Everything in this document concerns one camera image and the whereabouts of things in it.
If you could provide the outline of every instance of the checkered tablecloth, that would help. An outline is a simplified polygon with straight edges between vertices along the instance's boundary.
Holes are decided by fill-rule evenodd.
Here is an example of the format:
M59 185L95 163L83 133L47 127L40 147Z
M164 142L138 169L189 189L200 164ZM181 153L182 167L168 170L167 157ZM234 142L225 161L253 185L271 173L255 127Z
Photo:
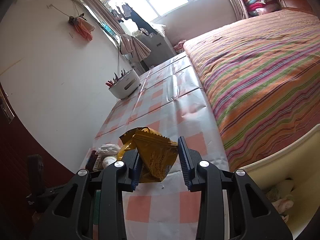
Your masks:
M189 58L183 53L140 76L141 86L116 103L94 139L122 146L119 136L135 127L148 126L177 141L184 136L189 148L204 160L228 170L221 137L208 99ZM179 158L159 183L139 184L123 193L128 239L194 240L199 217L200 192L184 185Z

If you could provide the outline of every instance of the door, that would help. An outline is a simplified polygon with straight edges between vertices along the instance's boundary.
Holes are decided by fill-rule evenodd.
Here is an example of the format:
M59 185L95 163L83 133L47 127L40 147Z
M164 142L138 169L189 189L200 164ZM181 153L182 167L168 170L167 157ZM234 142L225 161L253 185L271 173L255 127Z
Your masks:
M27 156L32 154L42 156L46 187L65 184L72 178L73 173L53 158L23 126L0 84L0 205L26 238L33 228L34 211L25 200L30 194Z

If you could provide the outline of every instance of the door handle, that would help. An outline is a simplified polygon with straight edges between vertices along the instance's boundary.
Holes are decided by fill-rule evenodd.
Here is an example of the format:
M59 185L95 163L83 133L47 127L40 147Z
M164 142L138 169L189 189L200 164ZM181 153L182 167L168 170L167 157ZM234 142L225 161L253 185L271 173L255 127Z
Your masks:
M14 119L14 114L7 102L7 95L3 92L1 88L0 88L0 108L2 109L2 112L7 118L8 122L11 123L12 120Z

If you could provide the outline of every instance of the yellow snack bag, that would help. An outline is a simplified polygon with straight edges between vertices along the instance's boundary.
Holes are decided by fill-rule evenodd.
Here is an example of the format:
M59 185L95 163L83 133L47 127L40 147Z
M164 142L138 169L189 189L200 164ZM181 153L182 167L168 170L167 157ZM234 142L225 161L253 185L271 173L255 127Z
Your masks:
M119 153L121 160L126 151L137 148L143 161L140 183L160 182L170 171L178 156L178 144L161 133L148 128L131 129L120 136L124 144Z

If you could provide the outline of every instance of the white container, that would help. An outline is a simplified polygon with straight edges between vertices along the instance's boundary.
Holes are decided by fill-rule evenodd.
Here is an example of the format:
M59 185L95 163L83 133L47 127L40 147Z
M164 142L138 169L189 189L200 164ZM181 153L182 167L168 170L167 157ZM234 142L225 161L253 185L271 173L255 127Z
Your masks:
M287 226L295 239L320 206L320 124L288 147L242 169L261 189L293 179L294 205L287 211Z
M140 85L140 78L132 69L121 77L111 88L110 92L119 99L129 96Z

